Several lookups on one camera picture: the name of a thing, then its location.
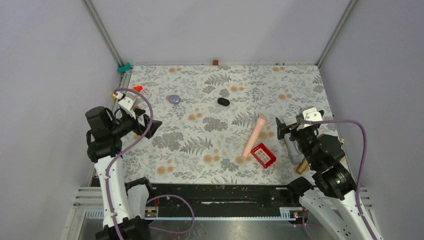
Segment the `aluminium frame rail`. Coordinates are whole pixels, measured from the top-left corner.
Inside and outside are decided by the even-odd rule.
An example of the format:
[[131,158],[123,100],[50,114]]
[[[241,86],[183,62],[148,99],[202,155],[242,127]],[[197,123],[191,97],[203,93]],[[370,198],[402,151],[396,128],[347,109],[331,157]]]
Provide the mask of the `aluminium frame rail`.
[[358,0],[350,0],[348,2],[345,10],[343,11],[343,13],[342,13],[339,21],[337,22],[337,24],[336,24],[336,26],[335,26],[332,34],[331,34],[328,42],[326,43],[326,45],[325,45],[325,47],[324,47],[321,55],[319,56],[317,62],[315,63],[315,65],[319,69],[323,66],[323,64],[324,64],[324,62],[325,62],[325,60],[326,60],[329,52],[331,51],[334,43],[336,42],[336,40],[337,40],[340,32],[342,31],[344,25],[348,21],[350,15],[352,14],[352,12],[353,12],[354,8],[356,7],[357,3],[358,3]]
[[115,66],[113,67],[113,72],[117,74],[117,79],[114,80],[113,90],[118,88],[123,82],[123,76],[125,73],[119,72],[119,68],[124,66],[124,61],[120,56],[118,49],[116,48],[113,40],[108,33],[106,26],[104,25],[101,16],[99,15],[94,3],[92,0],[82,0],[81,1],[90,17],[94,27],[99,33],[105,47],[107,48],[112,60],[114,61]]

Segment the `red wedge block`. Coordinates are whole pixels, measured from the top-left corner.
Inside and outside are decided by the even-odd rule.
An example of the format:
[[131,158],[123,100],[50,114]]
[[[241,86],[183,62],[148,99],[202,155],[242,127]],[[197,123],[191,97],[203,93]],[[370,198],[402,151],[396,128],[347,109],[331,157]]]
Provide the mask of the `red wedge block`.
[[144,88],[143,88],[141,85],[138,85],[138,86],[134,86],[134,87],[133,87],[133,89],[139,93],[139,92],[141,92]]

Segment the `aluminium frame rail left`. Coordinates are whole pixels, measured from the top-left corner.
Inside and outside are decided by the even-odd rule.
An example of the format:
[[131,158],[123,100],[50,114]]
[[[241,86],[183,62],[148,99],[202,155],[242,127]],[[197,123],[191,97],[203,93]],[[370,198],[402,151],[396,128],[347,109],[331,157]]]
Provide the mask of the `aluminium frame rail left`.
[[123,76],[125,73],[119,72],[119,68],[124,66],[124,61],[120,56],[118,49],[116,48],[113,40],[108,33],[106,26],[104,25],[101,16],[99,15],[94,3],[92,0],[82,0],[81,1],[90,17],[94,27],[99,33],[105,47],[107,48],[112,60],[114,61],[115,66],[113,67],[113,72],[117,74],[117,79],[114,80],[113,90],[118,88],[123,82]]

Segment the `aluminium frame rail right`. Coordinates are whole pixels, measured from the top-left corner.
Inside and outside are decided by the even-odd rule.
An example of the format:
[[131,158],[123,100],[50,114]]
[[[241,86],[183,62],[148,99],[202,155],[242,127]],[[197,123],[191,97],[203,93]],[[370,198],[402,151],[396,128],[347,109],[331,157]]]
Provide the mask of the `aluminium frame rail right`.
[[326,60],[329,52],[331,51],[334,43],[336,42],[336,40],[337,40],[340,32],[342,31],[344,25],[348,21],[350,15],[352,14],[352,12],[353,12],[354,8],[356,7],[357,3],[358,3],[358,0],[350,0],[348,2],[345,10],[343,11],[343,13],[342,13],[339,21],[337,22],[337,24],[336,24],[336,26],[335,26],[332,34],[331,34],[328,42],[326,43],[326,45],[325,45],[325,47],[324,47],[321,55],[319,56],[317,62],[315,63],[315,65],[319,69],[323,66],[323,64],[324,64],[324,62],[325,62],[325,60]]

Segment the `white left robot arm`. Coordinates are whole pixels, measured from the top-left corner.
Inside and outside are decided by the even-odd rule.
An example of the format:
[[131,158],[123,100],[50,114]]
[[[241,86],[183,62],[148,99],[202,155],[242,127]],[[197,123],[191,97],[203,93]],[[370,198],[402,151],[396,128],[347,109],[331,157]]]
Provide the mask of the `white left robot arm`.
[[150,240],[146,206],[155,200],[155,192],[146,177],[125,182],[122,138],[129,133],[150,138],[161,121],[150,119],[136,107],[131,116],[122,107],[121,117],[103,106],[90,109],[85,117],[90,126],[86,133],[87,155],[98,174],[103,202],[102,230],[97,240]]

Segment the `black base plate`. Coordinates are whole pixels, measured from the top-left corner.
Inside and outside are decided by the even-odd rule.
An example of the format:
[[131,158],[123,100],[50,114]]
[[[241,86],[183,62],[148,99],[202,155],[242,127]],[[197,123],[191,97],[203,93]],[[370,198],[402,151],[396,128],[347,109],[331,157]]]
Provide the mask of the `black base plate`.
[[221,185],[153,183],[146,206],[170,212],[236,211],[285,208],[304,212],[299,195],[287,185]]

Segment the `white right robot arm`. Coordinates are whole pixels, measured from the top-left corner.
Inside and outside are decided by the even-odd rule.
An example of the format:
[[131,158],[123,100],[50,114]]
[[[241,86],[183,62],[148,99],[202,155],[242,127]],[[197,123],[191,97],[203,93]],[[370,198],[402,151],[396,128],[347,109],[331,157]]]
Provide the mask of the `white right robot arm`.
[[372,218],[360,198],[360,189],[341,164],[345,157],[335,135],[318,135],[320,122],[310,124],[298,116],[287,125],[276,120],[277,138],[289,136],[296,142],[314,175],[314,183],[301,176],[287,185],[287,201],[311,212],[335,240],[381,240]]

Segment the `black earbud charging case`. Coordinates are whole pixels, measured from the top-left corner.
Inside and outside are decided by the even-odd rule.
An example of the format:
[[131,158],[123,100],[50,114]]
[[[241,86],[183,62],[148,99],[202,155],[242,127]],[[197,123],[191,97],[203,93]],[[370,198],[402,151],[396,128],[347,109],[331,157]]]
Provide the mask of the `black earbud charging case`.
[[217,99],[217,103],[218,103],[219,105],[221,105],[221,106],[225,106],[225,107],[228,107],[228,106],[230,105],[230,101],[229,101],[228,99],[226,99],[226,98],[223,98],[223,97],[219,97],[219,98]]

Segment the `red plastic bin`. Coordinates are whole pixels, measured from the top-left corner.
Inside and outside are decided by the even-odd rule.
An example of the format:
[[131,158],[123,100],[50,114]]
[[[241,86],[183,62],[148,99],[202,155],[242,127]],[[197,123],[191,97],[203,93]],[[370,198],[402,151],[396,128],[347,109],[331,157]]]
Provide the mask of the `red plastic bin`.
[[277,157],[263,143],[255,146],[250,153],[264,169],[270,167],[277,160]]

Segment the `teal curved block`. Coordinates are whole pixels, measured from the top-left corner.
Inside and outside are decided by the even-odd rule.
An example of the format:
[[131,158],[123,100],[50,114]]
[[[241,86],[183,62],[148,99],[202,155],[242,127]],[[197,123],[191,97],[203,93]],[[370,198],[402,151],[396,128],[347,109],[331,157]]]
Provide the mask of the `teal curved block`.
[[123,74],[123,73],[125,73],[126,71],[128,71],[128,70],[130,70],[130,69],[132,69],[132,65],[128,62],[128,63],[126,63],[125,65],[123,65],[123,66],[119,66],[118,68],[117,68],[117,71],[120,73],[120,74]]

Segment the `floral patterned mat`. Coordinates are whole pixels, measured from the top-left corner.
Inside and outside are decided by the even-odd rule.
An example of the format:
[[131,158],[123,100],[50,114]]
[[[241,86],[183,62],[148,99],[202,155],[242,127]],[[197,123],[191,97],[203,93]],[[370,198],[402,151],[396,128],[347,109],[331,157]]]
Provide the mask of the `floral patterned mat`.
[[[285,185],[298,174],[285,142],[277,139],[276,118],[292,124],[306,107],[323,110],[325,120],[333,116],[313,65],[139,65],[128,86],[143,87],[162,125],[150,139],[134,133],[123,138],[127,182],[146,177],[166,184]],[[181,102],[171,104],[170,95]],[[242,157],[260,115],[267,122],[254,147],[263,143],[276,156],[268,168],[251,153]]]

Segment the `grey microphone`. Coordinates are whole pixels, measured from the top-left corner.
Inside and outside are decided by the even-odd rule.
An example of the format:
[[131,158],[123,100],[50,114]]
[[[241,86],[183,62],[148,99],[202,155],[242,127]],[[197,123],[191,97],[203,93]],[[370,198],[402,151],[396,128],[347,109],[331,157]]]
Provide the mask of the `grey microphone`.
[[299,165],[304,158],[302,153],[298,150],[297,142],[291,141],[288,135],[284,137],[284,142],[287,147],[287,153],[288,153],[290,162],[293,165]]

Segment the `lavender earbud charging case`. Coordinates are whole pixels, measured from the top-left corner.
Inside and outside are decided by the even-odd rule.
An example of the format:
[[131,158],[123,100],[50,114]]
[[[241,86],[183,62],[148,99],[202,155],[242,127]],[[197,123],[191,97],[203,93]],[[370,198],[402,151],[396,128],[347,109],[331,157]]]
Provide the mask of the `lavender earbud charging case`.
[[170,95],[168,101],[173,105],[178,105],[181,102],[181,98],[178,95]]

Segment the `pink cylindrical tube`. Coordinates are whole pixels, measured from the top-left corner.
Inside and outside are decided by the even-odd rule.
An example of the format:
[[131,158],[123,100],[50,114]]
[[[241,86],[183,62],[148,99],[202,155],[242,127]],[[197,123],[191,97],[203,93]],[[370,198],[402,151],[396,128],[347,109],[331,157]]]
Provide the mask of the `pink cylindrical tube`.
[[262,132],[262,129],[264,128],[264,126],[267,124],[267,120],[268,118],[261,114],[258,119],[256,120],[254,129],[252,130],[252,133],[245,145],[245,148],[243,150],[242,153],[242,157],[247,158],[251,152],[251,150],[253,149],[257,139],[259,138],[260,133]]

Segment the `gold microphone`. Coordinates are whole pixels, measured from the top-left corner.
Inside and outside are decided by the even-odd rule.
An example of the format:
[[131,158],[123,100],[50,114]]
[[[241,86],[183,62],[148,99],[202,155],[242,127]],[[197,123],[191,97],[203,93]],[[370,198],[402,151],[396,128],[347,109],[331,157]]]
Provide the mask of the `gold microphone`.
[[295,173],[302,175],[304,172],[310,169],[308,161],[304,158],[302,162],[296,167]]

